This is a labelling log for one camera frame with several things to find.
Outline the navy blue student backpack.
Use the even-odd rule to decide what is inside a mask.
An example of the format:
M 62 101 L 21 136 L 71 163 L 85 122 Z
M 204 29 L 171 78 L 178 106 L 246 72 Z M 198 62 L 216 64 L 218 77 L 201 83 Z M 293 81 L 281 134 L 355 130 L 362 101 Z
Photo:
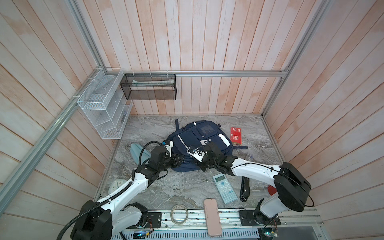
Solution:
M 231 155 L 234 149 L 247 149 L 248 146 L 234 146 L 231 139 L 222 131 L 221 125 L 212 121 L 202 120 L 192 122 L 183 128 L 179 128 L 178 120 L 175 120 L 176 131 L 167 137 L 174 146 L 172 152 L 184 156 L 179 167 L 173 168 L 175 172 L 191 172 L 200 168 L 198 160 L 194 158 L 196 151 L 202 152 L 204 146 L 214 143 L 224 155 Z

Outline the red card box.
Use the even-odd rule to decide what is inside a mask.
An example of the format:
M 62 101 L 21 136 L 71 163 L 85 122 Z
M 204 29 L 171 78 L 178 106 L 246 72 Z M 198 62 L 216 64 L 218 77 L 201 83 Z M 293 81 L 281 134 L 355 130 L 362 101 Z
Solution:
M 240 128 L 231 127 L 230 139 L 234 146 L 242 145 L 242 130 Z

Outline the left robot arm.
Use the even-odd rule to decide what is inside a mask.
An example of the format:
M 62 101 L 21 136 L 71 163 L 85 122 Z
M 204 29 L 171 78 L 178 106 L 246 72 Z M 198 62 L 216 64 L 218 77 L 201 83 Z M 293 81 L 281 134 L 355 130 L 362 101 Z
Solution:
M 80 213 L 59 232 L 57 239 L 72 228 L 72 240 L 109 240 L 129 226 L 137 225 L 146 208 L 129 202 L 153 182 L 161 178 L 160 173 L 181 165 L 184 157 L 172 152 L 172 146 L 158 143 L 150 158 L 139 160 L 132 177 L 117 190 L 103 199 L 86 202 Z

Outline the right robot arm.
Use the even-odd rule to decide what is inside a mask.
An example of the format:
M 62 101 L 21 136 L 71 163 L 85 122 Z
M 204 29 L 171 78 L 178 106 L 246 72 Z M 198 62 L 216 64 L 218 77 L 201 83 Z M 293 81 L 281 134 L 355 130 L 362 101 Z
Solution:
M 209 143 L 203 150 L 196 150 L 194 158 L 197 166 L 206 171 L 216 169 L 224 175 L 254 179 L 274 187 L 277 192 L 261 200 L 254 211 L 255 220 L 267 225 L 279 213 L 286 210 L 303 212 L 310 198 L 311 184 L 290 163 L 265 165 L 250 162 L 236 156 L 226 156 L 214 143 Z

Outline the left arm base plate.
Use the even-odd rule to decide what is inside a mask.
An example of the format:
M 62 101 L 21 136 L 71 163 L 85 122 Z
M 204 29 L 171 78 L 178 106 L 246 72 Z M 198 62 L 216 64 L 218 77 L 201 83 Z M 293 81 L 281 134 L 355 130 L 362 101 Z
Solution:
M 159 229 L 162 223 L 162 213 L 161 212 L 148 212 L 142 214 L 141 227 L 149 229 L 151 226 L 154 229 Z

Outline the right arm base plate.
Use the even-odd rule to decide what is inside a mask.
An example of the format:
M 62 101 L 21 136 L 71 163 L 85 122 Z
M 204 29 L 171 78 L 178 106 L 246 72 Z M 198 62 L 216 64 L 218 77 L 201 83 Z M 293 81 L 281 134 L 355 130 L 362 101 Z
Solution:
M 254 210 L 246 210 L 244 208 L 238 209 L 241 225 L 244 227 L 249 226 L 280 226 L 281 220 L 279 216 L 275 216 L 273 220 L 264 219 L 254 215 Z

